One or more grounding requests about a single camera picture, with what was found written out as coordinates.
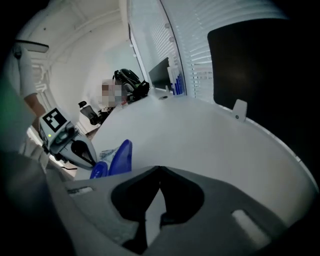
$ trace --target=white clip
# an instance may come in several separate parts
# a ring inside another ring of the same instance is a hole
[[[247,117],[247,106],[248,104],[245,101],[237,99],[232,110],[232,116],[238,121],[244,122]]]

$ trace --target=window blinds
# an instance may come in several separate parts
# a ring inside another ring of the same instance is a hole
[[[170,29],[166,28],[167,17],[159,0],[129,0],[128,19],[134,35],[148,80],[149,71],[165,58],[172,56],[178,64],[175,42],[170,42]]]
[[[161,0],[179,48],[187,94],[214,103],[208,33],[254,19],[286,19],[269,0]]]

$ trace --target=blue cloth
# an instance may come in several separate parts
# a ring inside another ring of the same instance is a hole
[[[110,168],[104,161],[99,161],[93,167],[90,179],[97,179],[132,171],[132,142],[126,139],[112,159]]]

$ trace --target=black panel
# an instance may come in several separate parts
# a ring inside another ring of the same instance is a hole
[[[151,82],[155,88],[166,89],[166,86],[168,86],[169,90],[172,91],[171,81],[167,69],[168,67],[169,58],[165,58],[149,72]]]
[[[114,207],[124,219],[139,223],[134,239],[122,246],[136,254],[142,254],[148,247],[146,211],[159,188],[166,206],[160,227],[187,222],[204,203],[204,193],[197,184],[163,166],[155,166],[117,185],[111,193]]]
[[[246,101],[247,117],[285,142],[314,171],[308,42],[299,37],[294,23],[239,22],[211,31],[208,41],[214,101],[229,109],[237,99]]]
[[[82,140],[72,140],[71,151],[92,166],[96,165],[93,156],[90,153],[87,143]]]

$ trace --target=black backpack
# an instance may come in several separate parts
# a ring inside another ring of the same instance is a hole
[[[112,79],[115,79],[117,84],[121,84],[127,91],[127,100],[135,102],[148,95],[150,85],[148,82],[140,82],[139,77],[129,69],[120,69],[114,72]]]

